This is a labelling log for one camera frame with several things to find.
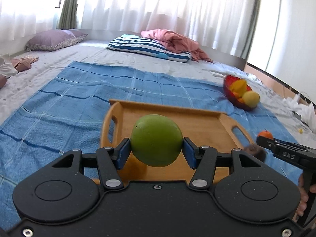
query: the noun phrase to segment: tray handle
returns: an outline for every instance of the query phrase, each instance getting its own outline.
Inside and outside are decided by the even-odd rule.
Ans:
[[[230,118],[229,116],[225,114],[221,114],[219,120],[221,121],[222,125],[230,135],[230,137],[233,139],[235,144],[237,145],[237,148],[244,148],[244,146],[241,144],[241,142],[238,140],[236,135],[233,133],[233,129],[237,127],[241,133],[245,136],[245,138],[248,140],[249,144],[254,144],[254,141],[252,140],[250,134],[234,119]]]
[[[111,119],[115,123],[112,142],[110,142],[108,136]],[[120,136],[122,132],[123,122],[123,107],[119,102],[114,103],[108,110],[102,125],[102,132],[100,138],[100,147],[111,146],[116,147],[120,142]]]

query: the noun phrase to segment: green fruit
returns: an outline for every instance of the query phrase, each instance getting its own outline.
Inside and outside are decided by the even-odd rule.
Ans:
[[[131,135],[133,155],[154,167],[170,165],[182,149],[182,132],[171,119],[146,115],[138,119]]]
[[[255,108],[260,101],[260,95],[254,91],[247,91],[242,96],[242,99],[247,106]]]

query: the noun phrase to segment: white bed sheet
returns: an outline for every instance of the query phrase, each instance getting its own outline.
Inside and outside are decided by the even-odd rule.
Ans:
[[[0,90],[0,124],[70,62],[82,61],[112,66],[131,66],[143,71],[202,79],[218,84],[223,83],[227,74],[247,78],[252,89],[260,94],[261,103],[276,115],[291,135],[300,144],[316,148],[316,135],[293,116],[291,110],[282,104],[282,98],[279,95],[264,86],[254,75],[221,63],[168,61],[134,53],[112,51],[106,49],[106,46],[107,43],[101,41],[87,40],[54,52],[31,51],[23,54],[39,56],[39,61],[33,63],[31,69],[9,78],[7,84]],[[299,133],[299,128],[303,129],[302,134]]]

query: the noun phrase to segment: green curtain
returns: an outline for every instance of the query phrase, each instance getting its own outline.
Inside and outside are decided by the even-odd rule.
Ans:
[[[73,29],[77,27],[77,2],[78,0],[65,0],[58,29]]]
[[[241,58],[243,58],[245,60],[248,59],[250,48],[251,48],[252,41],[253,41],[253,36],[255,34],[256,25],[257,25],[257,21],[258,21],[258,15],[259,15],[259,9],[260,9],[260,2],[261,2],[261,0],[255,0],[255,4],[253,6],[253,12],[252,12],[252,16],[251,16],[251,21],[250,21],[250,25],[249,25],[249,31],[247,34],[246,43],[245,43],[245,46],[244,46],[242,53],[241,53]]]

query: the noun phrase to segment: wooden tray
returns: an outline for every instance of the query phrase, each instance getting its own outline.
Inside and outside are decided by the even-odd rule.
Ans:
[[[233,148],[243,148],[232,129],[237,127],[250,143],[250,135],[234,119],[224,112],[196,110],[121,100],[110,100],[111,107],[103,122],[100,146],[117,146],[130,137],[137,119],[148,114],[166,116],[180,127],[183,136],[189,137],[197,146],[209,145],[218,152],[230,153]],[[112,142],[108,139],[111,119],[115,122]],[[119,175],[127,183],[130,180],[186,180],[189,182],[195,170],[190,169],[182,152],[174,163],[166,167],[151,167],[138,161],[131,153]],[[228,175],[228,168],[217,168],[214,182]]]

